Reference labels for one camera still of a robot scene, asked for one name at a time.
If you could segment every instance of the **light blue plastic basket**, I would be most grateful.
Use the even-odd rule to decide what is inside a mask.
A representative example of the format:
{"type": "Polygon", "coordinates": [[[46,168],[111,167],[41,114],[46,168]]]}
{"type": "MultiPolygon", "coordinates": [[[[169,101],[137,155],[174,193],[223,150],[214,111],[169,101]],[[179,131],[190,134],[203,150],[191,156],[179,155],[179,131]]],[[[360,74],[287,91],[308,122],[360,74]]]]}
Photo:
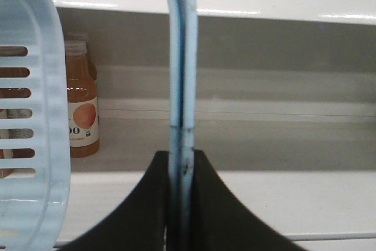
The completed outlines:
{"type": "Polygon", "coordinates": [[[1,139],[0,148],[32,148],[29,159],[0,159],[0,168],[32,168],[0,179],[0,250],[51,250],[69,194],[70,163],[64,47],[52,0],[0,0],[0,46],[24,46],[24,57],[1,67],[26,67],[27,78],[0,78],[0,88],[28,88],[26,99],[0,99],[2,109],[30,109],[29,119],[0,119],[0,129],[32,129],[29,139],[1,139]]]}

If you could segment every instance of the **glass bottle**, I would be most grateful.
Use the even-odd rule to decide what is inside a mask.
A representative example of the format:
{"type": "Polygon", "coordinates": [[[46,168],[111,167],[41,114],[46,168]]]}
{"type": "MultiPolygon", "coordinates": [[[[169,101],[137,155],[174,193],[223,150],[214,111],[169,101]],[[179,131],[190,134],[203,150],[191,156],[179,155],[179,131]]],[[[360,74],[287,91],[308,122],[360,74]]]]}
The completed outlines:
{"type": "Polygon", "coordinates": [[[96,70],[96,66],[94,65],[93,61],[90,57],[90,50],[89,50],[89,35],[86,32],[80,31],[69,31],[66,33],[66,39],[70,41],[85,41],[86,43],[86,59],[88,60],[88,70],[89,75],[92,79],[96,82],[98,77],[98,72],[96,70]]]}
{"type": "Polygon", "coordinates": [[[70,156],[81,158],[99,150],[97,89],[89,75],[84,41],[65,41],[70,156]]]}

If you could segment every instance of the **bottle cap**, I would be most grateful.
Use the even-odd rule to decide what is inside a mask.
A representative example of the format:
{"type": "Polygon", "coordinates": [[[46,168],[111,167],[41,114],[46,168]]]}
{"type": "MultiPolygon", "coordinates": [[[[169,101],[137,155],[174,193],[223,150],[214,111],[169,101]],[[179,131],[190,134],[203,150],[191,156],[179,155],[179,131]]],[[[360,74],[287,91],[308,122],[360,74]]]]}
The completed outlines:
{"type": "Polygon", "coordinates": [[[66,39],[70,41],[85,41],[89,42],[89,35],[87,32],[69,31],[66,33],[66,39]]]}
{"type": "Polygon", "coordinates": [[[65,55],[79,56],[87,53],[85,41],[65,41],[65,55]]]}

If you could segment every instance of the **blue metal handle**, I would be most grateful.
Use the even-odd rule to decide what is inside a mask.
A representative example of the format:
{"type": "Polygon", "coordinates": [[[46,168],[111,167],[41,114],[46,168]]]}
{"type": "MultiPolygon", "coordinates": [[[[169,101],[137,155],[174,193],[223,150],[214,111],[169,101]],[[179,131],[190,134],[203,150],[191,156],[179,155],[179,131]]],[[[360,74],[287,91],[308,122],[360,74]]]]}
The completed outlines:
{"type": "Polygon", "coordinates": [[[196,100],[196,0],[167,0],[170,10],[170,201],[167,250],[188,250],[196,100]]]}

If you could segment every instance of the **peach image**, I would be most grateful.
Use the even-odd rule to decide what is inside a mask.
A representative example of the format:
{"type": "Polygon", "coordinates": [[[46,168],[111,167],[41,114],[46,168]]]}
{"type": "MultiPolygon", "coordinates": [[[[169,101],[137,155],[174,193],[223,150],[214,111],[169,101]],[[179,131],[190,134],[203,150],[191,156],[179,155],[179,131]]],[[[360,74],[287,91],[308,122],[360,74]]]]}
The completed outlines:
{"type": "Polygon", "coordinates": [[[76,125],[83,129],[89,129],[94,124],[95,118],[95,106],[91,103],[81,105],[73,113],[76,125]]]}

